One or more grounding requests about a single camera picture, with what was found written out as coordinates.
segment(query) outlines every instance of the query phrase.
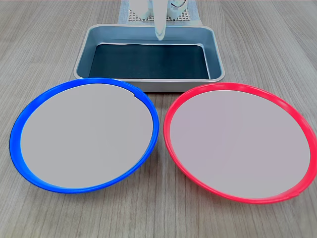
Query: red plate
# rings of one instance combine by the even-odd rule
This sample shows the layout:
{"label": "red plate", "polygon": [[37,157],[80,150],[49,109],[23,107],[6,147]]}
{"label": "red plate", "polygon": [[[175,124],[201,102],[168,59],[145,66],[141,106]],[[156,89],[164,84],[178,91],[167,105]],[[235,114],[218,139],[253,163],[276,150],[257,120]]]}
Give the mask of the red plate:
{"label": "red plate", "polygon": [[183,173],[230,200],[285,201],[317,173],[317,139],[304,117],[251,86],[215,83],[182,94],[169,108],[163,132]]}

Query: tray rim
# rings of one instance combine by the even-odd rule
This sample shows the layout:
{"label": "tray rim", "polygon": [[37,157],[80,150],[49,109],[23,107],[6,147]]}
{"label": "tray rim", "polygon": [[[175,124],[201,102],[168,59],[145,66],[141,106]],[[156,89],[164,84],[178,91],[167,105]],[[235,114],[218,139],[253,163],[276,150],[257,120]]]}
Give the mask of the tray rim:
{"label": "tray rim", "polygon": [[[84,40],[82,42],[82,45],[81,45],[81,48],[80,48],[80,51],[79,51],[79,54],[77,56],[77,60],[76,60],[76,63],[75,63],[75,67],[74,67],[74,70],[73,70],[73,74],[75,76],[76,79],[83,79],[84,77],[81,77],[78,75],[77,71],[78,71],[78,66],[79,66],[79,63],[81,61],[81,58],[83,56],[83,51],[84,51],[84,48],[85,48],[85,45],[87,43],[87,39],[88,39],[88,36],[90,34],[90,32],[97,28],[97,27],[137,27],[137,28],[145,28],[145,27],[148,27],[148,28],[154,28],[154,26],[152,25],[129,25],[129,24],[96,24],[96,25],[93,25],[91,27],[88,28],[87,32],[86,32],[86,35],[84,37]],[[221,57],[220,57],[220,52],[219,52],[219,48],[218,48],[218,44],[217,44],[217,41],[216,41],[216,37],[215,37],[215,34],[214,34],[214,31],[207,27],[207,26],[194,26],[194,25],[167,25],[166,26],[167,28],[203,28],[203,29],[206,29],[208,31],[211,32],[212,34],[212,37],[213,37],[213,40],[214,40],[214,46],[215,46],[215,49],[216,49],[216,53],[217,53],[217,58],[218,58],[218,62],[219,62],[219,65],[220,65],[220,71],[221,71],[221,74],[218,78],[216,79],[126,79],[126,78],[114,78],[115,80],[118,80],[118,81],[123,81],[123,82],[127,82],[127,83],[200,83],[200,84],[207,84],[207,83],[215,83],[215,82],[219,82],[221,81],[224,77],[225,77],[225,71],[224,71],[224,68],[223,68],[223,63],[222,63],[222,60],[221,60]]]}

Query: wood grain surface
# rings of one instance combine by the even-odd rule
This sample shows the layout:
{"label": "wood grain surface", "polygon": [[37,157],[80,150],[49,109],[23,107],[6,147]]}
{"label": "wood grain surface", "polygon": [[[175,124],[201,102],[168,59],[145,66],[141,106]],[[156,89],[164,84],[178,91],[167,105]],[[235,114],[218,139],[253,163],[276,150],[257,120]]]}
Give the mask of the wood grain surface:
{"label": "wood grain surface", "polygon": [[[317,2],[198,1],[226,76],[292,104],[317,132]],[[0,238],[316,238],[317,182],[275,205],[231,202],[175,166],[162,123],[179,94],[149,94],[157,145],[131,176],[80,195],[48,192],[15,169],[9,137],[35,97],[72,74],[87,28],[117,23],[120,1],[0,1]]]}

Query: blue plate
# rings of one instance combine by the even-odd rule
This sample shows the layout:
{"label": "blue plate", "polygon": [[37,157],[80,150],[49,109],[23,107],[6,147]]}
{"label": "blue plate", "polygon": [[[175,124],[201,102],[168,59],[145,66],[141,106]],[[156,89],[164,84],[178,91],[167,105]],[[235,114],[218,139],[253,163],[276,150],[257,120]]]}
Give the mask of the blue plate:
{"label": "blue plate", "polygon": [[[60,187],[60,186],[55,186],[52,184],[49,184],[47,182],[44,182],[43,180],[39,179],[37,176],[35,176],[32,171],[27,167],[22,151],[21,151],[21,136],[22,136],[22,130],[27,122],[28,118],[31,116],[31,114],[40,106],[42,105],[45,101],[50,99],[51,97],[55,96],[58,93],[61,93],[65,90],[75,88],[78,86],[82,85],[88,85],[88,84],[108,84],[108,85],[113,85],[117,87],[121,87],[123,89],[126,89],[134,94],[136,98],[138,98],[143,104],[149,109],[149,112],[152,116],[153,120],[153,132],[151,136],[151,140],[149,142],[149,145],[144,152],[143,156],[140,158],[140,160],[127,172],[122,174],[121,176],[108,181],[106,183],[96,185],[96,186],[91,186],[91,187],[85,187],[85,188],[65,188],[65,187]],[[91,192],[95,191],[98,189],[102,189],[108,186],[111,186],[130,174],[132,174],[134,171],[136,171],[144,162],[145,160],[149,157],[151,154],[157,139],[158,139],[158,134],[159,134],[159,118],[157,111],[153,105],[153,103],[150,101],[150,99],[147,97],[146,94],[144,94],[140,89],[132,86],[131,84],[114,80],[114,79],[108,79],[108,78],[85,78],[85,79],[79,79],[79,80],[74,80],[70,82],[63,83],[57,87],[54,87],[47,92],[43,93],[42,95],[38,96],[36,99],[34,99],[19,115],[17,118],[13,129],[11,131],[11,136],[10,136],[10,154],[12,161],[16,167],[16,169],[20,172],[20,174],[28,180],[30,183],[43,188],[45,190],[49,190],[52,192],[59,192],[59,193],[84,193],[84,192]]]}

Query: plate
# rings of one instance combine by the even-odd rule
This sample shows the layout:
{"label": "plate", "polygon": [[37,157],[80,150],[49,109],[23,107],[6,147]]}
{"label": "plate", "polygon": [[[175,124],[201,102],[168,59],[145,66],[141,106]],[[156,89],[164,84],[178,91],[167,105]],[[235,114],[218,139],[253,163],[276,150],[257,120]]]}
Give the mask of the plate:
{"label": "plate", "polygon": [[63,83],[34,99],[10,136],[12,161],[32,184],[82,193],[113,185],[148,158],[159,133],[153,103],[113,79]]}
{"label": "plate", "polygon": [[304,117],[251,86],[216,83],[187,91],[169,108],[163,132],[185,175],[230,200],[288,200],[317,173],[317,139]]}

